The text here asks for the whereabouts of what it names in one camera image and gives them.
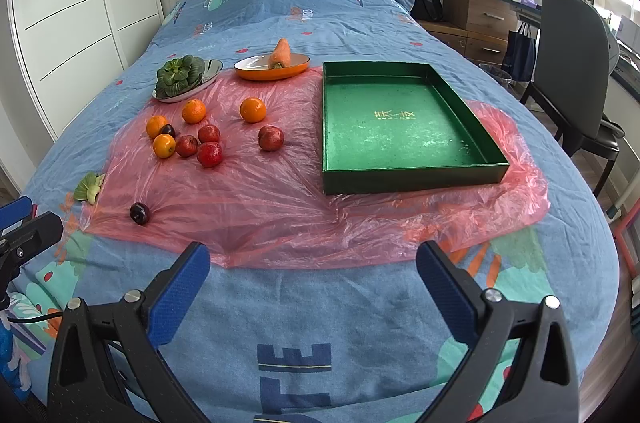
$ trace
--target green tray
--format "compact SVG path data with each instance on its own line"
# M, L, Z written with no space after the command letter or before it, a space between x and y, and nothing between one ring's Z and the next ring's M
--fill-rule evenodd
M499 183L509 163L427 64L327 62L324 193L373 194Z

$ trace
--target pink plastic sheet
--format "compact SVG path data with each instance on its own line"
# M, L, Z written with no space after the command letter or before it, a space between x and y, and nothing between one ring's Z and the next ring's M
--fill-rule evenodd
M239 116L239 104L250 96L266 104L263 122ZM514 121L485 103L469 105L510 161L502 183L327 197L321 68L270 83L225 71L198 98L207 105L198 125L183 122L183 103L150 101L116 134L98 202L82 212L85 231L175 252L201 241L224 267L330 269L413 259L417 243L427 239L454 251L535 223L549 208L546 180ZM195 156L157 159L145 133L154 114L166 116L178 136L196 136L206 122L215 123L224 161L204 169ZM266 124L285 133L277 152L258 147ZM137 201L152 211L145 226L129 218Z

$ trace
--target silver bolt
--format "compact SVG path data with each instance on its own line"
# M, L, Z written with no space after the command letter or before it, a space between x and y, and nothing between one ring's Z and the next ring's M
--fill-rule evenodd
M140 293L140 291L138 291L137 289L132 289L131 291L127 291L124 294L124 301L129 303L137 302L138 300L140 300L141 296L142 293Z
M545 297L545 304L548 308L558 309L560 307L560 300L558 299L558 297L548 295Z
M78 297L73 297L71 300L69 300L69 302L66 303L66 307L68 307L69 309L78 309L81 303L82 300L80 300Z
M487 289L484 291L484 298L489 300L489 302L500 302L502 300L502 293L500 293L497 289Z

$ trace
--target tangerine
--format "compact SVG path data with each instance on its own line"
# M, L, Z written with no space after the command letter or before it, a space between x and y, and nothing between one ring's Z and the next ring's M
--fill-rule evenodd
M169 125L169 122L164 116L152 116L146 122L146 135L151 139L156 139L165 125Z
M175 139L168 134L161 134L154 139L154 152L160 159L167 159L175 152Z
M247 123L258 123L267 115L267 107L260 98L247 98L240 105L240 116Z
M201 122L207 116L207 107L199 99L190 99L182 108L182 119L192 125Z

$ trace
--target blue bedsheet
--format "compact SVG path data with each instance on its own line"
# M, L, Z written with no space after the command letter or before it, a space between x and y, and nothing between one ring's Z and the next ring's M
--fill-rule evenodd
M65 130L31 180L27 195L40 212L61 215L66 232L58 247L15 280L13 313L62 309L73 295L89 304L116 301L172 264L175 254L82 233L79 205L65 196L87 171L101 170L113 135L147 102L156 70L171 56L197 54L230 67L287 37L292 51L311 56L312 66L329 60L428 62L463 98L493 104L516 120L548 180L550 211L534 226L459 252L457 264L473 269L482 287L495 281L510 299L538 302L557 295L582 373L604 337L618 290L618 260L604 216L545 128L488 75L415 24L410 5L178 3L142 57ZM55 326L15 331L31 358L33 392L46 401ZM217 423L410 423L464 353L413 262L333 271L212 267L174 341L161 350ZM508 345L478 413L490 408L513 351Z

